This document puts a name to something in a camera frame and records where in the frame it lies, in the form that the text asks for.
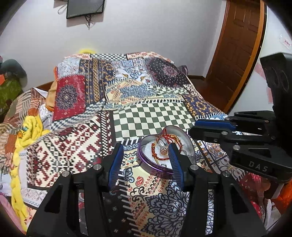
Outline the purple heart-shaped tin box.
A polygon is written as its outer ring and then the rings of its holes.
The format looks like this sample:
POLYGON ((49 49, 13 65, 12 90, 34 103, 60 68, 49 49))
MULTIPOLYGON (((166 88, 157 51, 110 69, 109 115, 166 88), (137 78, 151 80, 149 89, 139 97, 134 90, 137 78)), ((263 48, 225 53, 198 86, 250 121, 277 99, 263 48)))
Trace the purple heart-shaped tin box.
POLYGON ((160 133, 145 136, 139 142, 140 166, 154 176, 170 179, 173 174, 168 157, 170 143, 175 143, 180 154, 187 156, 192 164, 196 163, 195 150, 189 135, 179 127, 169 125, 160 133))

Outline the colourful patchwork bedspread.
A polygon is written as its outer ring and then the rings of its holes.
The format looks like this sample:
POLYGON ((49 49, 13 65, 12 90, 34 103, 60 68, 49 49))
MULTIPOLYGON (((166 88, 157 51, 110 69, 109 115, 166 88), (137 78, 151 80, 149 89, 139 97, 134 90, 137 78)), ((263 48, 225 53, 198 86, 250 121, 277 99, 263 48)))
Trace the colourful patchwork bedspread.
POLYGON ((223 120, 170 61, 130 55, 73 55, 56 68, 57 93, 50 132, 22 153, 25 204, 39 207, 61 172, 80 173, 124 145, 121 174, 104 194, 114 236, 179 236, 189 194, 176 181, 147 169, 157 134, 174 126, 185 133, 197 119, 223 120))

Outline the yellow braided cloth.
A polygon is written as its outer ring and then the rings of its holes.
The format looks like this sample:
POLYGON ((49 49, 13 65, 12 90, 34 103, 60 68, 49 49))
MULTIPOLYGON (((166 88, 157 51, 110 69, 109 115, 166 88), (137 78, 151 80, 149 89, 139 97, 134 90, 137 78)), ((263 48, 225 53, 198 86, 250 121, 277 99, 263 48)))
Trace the yellow braided cloth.
POLYGON ((15 150, 12 157, 13 169, 11 177, 11 205, 20 220, 21 228, 27 231, 27 222, 30 218, 29 210, 23 201, 21 190, 26 186, 26 148, 36 142, 41 136, 49 133, 44 129, 39 115, 26 116, 22 127, 17 133, 15 150))

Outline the striped patterned blanket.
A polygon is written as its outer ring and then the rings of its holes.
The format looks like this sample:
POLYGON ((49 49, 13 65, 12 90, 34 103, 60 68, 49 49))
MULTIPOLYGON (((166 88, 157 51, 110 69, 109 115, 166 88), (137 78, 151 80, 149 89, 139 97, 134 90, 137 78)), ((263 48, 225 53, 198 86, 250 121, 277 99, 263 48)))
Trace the striped patterned blanket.
POLYGON ((1 123, 1 166, 11 166, 17 133, 26 116, 36 116, 45 98, 32 88, 19 95, 11 104, 1 123))

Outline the brown wooden door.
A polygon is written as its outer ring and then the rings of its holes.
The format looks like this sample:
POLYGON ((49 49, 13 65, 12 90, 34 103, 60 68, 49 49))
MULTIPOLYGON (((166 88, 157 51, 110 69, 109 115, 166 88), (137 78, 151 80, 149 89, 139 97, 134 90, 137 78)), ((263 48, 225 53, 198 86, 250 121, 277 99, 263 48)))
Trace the brown wooden door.
POLYGON ((206 76, 210 102, 228 113, 259 55, 265 23, 263 1, 227 1, 219 40, 206 76))

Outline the green patterned bag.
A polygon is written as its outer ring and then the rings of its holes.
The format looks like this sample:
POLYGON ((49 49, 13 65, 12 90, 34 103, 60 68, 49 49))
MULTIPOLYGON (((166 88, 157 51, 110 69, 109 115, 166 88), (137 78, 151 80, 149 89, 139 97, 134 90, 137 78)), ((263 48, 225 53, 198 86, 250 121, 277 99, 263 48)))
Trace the green patterned bag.
POLYGON ((6 114, 12 102, 23 93, 19 79, 11 77, 1 84, 1 116, 6 114))

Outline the wall-mounted black monitor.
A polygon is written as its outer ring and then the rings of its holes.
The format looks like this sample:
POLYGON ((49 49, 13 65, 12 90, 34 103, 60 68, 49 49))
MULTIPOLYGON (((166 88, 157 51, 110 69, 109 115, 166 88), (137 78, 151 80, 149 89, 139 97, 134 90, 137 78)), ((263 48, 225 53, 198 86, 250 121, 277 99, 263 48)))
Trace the wall-mounted black monitor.
POLYGON ((66 18, 101 14, 104 11, 105 0, 68 0, 66 18))

